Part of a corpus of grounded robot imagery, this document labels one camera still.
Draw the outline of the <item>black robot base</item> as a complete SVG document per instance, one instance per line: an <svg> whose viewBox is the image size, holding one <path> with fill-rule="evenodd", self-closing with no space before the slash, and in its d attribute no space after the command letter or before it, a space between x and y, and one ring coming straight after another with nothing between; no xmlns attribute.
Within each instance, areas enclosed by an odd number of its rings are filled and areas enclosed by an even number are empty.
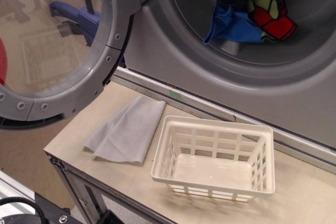
<svg viewBox="0 0 336 224"><path fill-rule="evenodd" d="M60 208L38 193L34 194L34 199L5 197L1 199L1 206L6 205L19 212L2 212L1 223L81 223L68 208Z"/></svg>

